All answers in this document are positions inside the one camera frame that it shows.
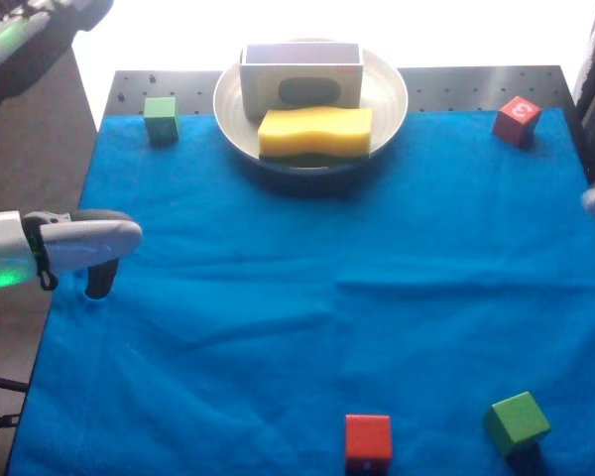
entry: round plate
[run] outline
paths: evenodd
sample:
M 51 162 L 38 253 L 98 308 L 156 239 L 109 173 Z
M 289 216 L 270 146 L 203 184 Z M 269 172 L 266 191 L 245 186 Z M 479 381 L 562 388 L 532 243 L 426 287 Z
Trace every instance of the round plate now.
M 370 159 L 395 137 L 408 112 L 408 90 L 399 72 L 374 53 L 363 50 L 364 74 L 361 84 L 360 107 L 373 110 Z M 335 174 L 361 164 L 334 167 L 297 168 L 279 166 L 258 158 L 258 127 L 261 121 L 245 116 L 240 89 L 238 63 L 222 73 L 214 91 L 214 115 L 227 140 L 255 164 L 293 175 Z

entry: yellow sponge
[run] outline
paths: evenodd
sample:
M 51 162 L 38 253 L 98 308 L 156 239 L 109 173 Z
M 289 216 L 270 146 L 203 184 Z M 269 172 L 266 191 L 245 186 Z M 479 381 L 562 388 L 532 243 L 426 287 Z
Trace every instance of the yellow sponge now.
M 370 153 L 371 109 L 317 106 L 269 111 L 260 129 L 260 157 L 266 160 L 307 154 L 366 158 Z

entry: number on red cube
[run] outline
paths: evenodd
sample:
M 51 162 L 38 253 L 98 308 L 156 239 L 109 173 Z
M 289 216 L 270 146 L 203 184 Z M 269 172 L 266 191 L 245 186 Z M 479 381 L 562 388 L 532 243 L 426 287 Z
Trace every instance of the number on red cube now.
M 346 416 L 346 470 L 385 473 L 393 459 L 389 416 Z
M 498 111 L 494 134 L 516 147 L 524 146 L 531 140 L 541 113 L 535 104 L 516 96 Z

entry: blue tablecloth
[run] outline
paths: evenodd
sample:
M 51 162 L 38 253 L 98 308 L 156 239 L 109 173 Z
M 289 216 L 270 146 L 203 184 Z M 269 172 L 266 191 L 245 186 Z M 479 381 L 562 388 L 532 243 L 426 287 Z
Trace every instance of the blue tablecloth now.
M 343 474 L 344 416 L 392 417 L 393 475 L 505 475 L 482 426 L 533 393 L 550 474 L 595 474 L 595 222 L 559 110 L 411 114 L 339 195 L 243 176 L 211 117 L 152 149 L 103 123 L 84 208 L 145 241 L 111 295 L 63 277 L 12 475 Z

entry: white number 3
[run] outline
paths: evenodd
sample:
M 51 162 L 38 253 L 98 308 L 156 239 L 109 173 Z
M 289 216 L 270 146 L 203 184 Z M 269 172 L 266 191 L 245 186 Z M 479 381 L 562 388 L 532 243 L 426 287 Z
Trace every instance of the white number 3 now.
M 525 104 L 524 102 L 519 102 L 518 104 L 516 104 L 516 106 L 514 106 L 514 109 L 512 109 L 512 115 L 516 117 L 527 117 L 527 114 L 533 111 L 534 109 L 528 104 Z

